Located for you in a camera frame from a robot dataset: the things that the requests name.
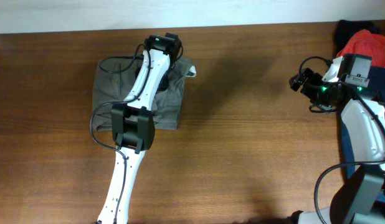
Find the grey shorts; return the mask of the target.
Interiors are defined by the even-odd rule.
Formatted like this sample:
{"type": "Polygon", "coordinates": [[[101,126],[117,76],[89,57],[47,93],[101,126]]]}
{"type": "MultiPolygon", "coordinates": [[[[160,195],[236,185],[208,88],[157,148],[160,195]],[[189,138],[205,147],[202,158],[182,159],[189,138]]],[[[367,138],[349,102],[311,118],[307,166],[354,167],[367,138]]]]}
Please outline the grey shorts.
{"type": "MultiPolygon", "coordinates": [[[[141,67],[137,59],[125,72],[119,71],[131,62],[131,57],[125,59],[110,59],[103,63],[102,68],[112,70],[107,73],[97,67],[92,88],[92,108],[103,103],[122,101],[129,94],[141,67]]],[[[163,91],[157,91],[153,103],[153,119],[157,129],[175,130],[178,127],[181,104],[184,94],[184,84],[187,78],[196,76],[196,68],[187,58],[179,59],[168,74],[169,86],[163,91]]]]}

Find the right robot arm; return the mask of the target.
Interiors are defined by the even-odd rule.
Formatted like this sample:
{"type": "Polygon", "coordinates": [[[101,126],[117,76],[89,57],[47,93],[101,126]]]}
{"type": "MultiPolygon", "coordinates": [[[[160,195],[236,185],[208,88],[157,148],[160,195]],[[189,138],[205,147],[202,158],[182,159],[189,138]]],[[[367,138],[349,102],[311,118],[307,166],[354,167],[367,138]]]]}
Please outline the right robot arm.
{"type": "Polygon", "coordinates": [[[341,119],[347,129],[350,159],[329,167],[318,178],[316,187],[334,169],[352,166],[356,170],[337,191],[330,207],[313,212],[297,212],[297,223],[385,223],[385,68],[369,69],[368,87],[349,83],[344,72],[333,82],[306,68],[289,80],[292,90],[300,90],[310,99],[319,98],[328,106],[335,100],[342,106],[341,119]]]}

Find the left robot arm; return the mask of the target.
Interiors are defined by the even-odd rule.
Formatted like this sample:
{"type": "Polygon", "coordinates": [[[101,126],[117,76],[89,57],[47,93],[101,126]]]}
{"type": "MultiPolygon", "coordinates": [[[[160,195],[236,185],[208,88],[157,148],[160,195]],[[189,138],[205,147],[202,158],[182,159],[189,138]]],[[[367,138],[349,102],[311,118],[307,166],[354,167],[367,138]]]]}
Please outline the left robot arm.
{"type": "Polygon", "coordinates": [[[142,61],[140,71],[123,101],[111,101],[115,166],[107,197],[97,223],[127,223],[131,193],[138,168],[153,144],[155,127],[152,105],[162,79],[182,53],[178,35],[151,35],[141,44],[143,52],[133,58],[142,61]]]}

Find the navy blue garment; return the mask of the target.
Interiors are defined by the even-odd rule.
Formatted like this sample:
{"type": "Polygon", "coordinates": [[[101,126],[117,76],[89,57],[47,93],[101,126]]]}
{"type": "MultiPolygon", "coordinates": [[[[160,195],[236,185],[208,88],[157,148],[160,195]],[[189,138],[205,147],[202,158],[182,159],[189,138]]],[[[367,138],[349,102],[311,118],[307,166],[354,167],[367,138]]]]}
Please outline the navy blue garment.
{"type": "MultiPolygon", "coordinates": [[[[352,86],[385,129],[385,68],[372,67],[366,88],[352,86]]],[[[385,160],[385,137],[381,127],[357,99],[351,99],[341,112],[341,146],[345,162],[385,160]]]]}

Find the red garment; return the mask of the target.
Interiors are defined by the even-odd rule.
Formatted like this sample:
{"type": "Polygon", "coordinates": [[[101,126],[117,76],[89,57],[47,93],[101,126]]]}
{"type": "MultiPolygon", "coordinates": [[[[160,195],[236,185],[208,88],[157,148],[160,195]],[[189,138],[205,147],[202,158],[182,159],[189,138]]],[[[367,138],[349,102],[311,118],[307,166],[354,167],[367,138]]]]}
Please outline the red garment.
{"type": "Polygon", "coordinates": [[[336,58],[346,54],[359,54],[371,57],[371,65],[373,67],[385,68],[385,36],[372,34],[366,29],[358,31],[336,54],[336,58]]]}

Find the black garment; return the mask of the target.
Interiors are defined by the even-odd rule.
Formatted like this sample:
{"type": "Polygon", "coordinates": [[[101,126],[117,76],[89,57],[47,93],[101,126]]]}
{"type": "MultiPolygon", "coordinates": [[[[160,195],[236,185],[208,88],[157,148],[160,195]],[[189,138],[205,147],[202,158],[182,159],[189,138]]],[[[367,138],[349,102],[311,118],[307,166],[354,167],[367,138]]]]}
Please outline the black garment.
{"type": "Polygon", "coordinates": [[[333,56],[336,58],[336,55],[343,50],[350,38],[355,35],[355,33],[361,30],[368,30],[372,34],[380,34],[380,27],[376,26],[371,21],[347,21],[340,20],[336,24],[335,31],[333,33],[333,56]]]}

